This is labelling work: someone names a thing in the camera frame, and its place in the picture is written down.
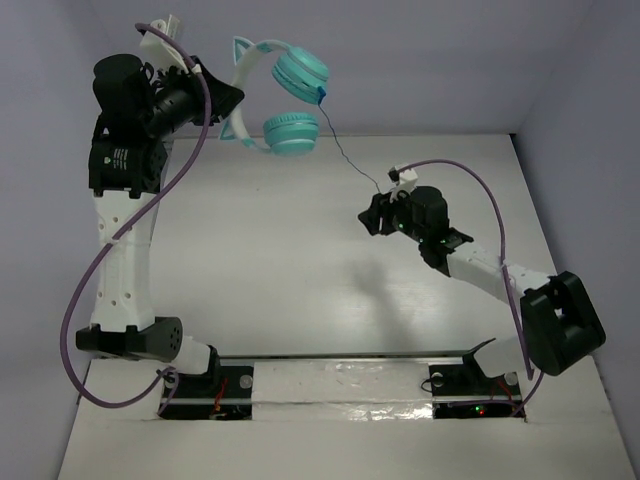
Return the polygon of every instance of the thin blue wire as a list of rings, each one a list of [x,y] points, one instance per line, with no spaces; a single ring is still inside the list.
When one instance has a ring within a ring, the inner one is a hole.
[[[333,128],[333,125],[331,124],[331,119],[329,118],[329,115],[327,115],[327,112],[324,111],[324,108],[322,108],[322,105],[318,104],[318,108],[320,109],[320,111],[324,115],[324,118],[327,119],[327,123],[329,124],[329,128],[331,129],[331,132],[333,133],[333,139],[335,140],[336,145],[338,145],[338,148],[340,149],[340,153],[342,154],[344,159],[349,163],[349,165],[351,165],[355,169],[356,172],[358,172],[360,175],[365,176],[369,180],[371,180],[373,182],[373,184],[376,186],[376,190],[378,190],[378,193],[382,193],[382,192],[380,192],[380,186],[378,185],[378,182],[376,182],[373,178],[371,178],[365,172],[363,172],[358,167],[356,167],[356,165],[351,161],[351,159],[347,156],[347,154],[344,153],[344,149],[342,148],[342,145],[340,145],[340,141],[338,140],[338,134],[336,133],[336,129]]]

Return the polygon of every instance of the electronics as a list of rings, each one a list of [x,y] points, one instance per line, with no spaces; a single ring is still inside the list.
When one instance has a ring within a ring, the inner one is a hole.
[[[234,37],[233,55],[236,69],[231,85],[243,89],[249,73],[267,53],[281,53],[271,70],[273,78],[294,97],[311,105],[319,105],[326,95],[329,69],[308,51],[279,40],[263,40],[254,44]],[[296,157],[311,152],[318,137],[318,120],[310,113],[287,112],[268,119],[263,124],[267,147],[251,138],[239,107],[231,113],[220,132],[220,140],[235,140],[262,153]]]

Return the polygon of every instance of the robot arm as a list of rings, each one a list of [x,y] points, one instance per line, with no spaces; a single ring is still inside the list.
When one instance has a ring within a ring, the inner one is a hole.
[[[433,187],[416,187],[413,170],[390,172],[396,187],[374,195],[358,219],[371,235],[401,232],[415,240],[424,261],[442,274],[465,281],[507,303],[500,257],[449,224],[447,202]],[[524,340],[534,365],[559,375],[605,341],[605,333],[580,279],[570,273],[543,274],[507,264],[519,301]],[[518,337],[484,344],[473,352],[487,377],[524,369]]]
[[[176,19],[157,20],[153,26],[173,36]],[[100,242],[114,245],[99,267],[90,326],[76,332],[76,345],[104,356],[158,360],[182,374],[215,376],[216,350],[184,336],[180,319],[154,315],[149,251],[157,210],[149,211],[119,241],[112,239],[160,192],[168,156],[163,140],[188,122],[220,122],[244,93],[217,80],[191,57],[212,98],[212,114],[204,118],[201,86],[180,55],[150,34],[143,36],[141,47],[157,72],[129,54],[107,57],[94,68],[93,89],[102,112],[92,139],[89,188]]]

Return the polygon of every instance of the ear cushion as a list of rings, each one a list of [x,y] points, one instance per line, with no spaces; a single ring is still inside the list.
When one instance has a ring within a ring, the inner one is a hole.
[[[283,113],[270,118],[262,126],[264,139],[271,151],[281,156],[299,156],[314,149],[318,138],[316,117],[304,112]]]
[[[300,47],[291,47],[280,55],[271,74],[286,91],[313,105],[320,100],[318,87],[326,90],[329,79],[327,66]]]

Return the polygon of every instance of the headphones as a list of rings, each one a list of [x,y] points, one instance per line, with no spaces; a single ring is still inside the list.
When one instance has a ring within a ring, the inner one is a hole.
[[[326,96],[329,69],[319,59],[300,47],[279,40],[254,44],[242,37],[233,38],[236,68],[231,85],[242,90],[249,73],[267,53],[283,51],[273,66],[273,78],[287,92],[303,102],[320,105]],[[242,110],[237,106],[220,131],[220,140],[235,140],[248,148],[283,157],[305,155],[313,150],[318,137],[318,120],[305,112],[287,112],[271,117],[262,126],[268,147],[258,145],[247,132]]]

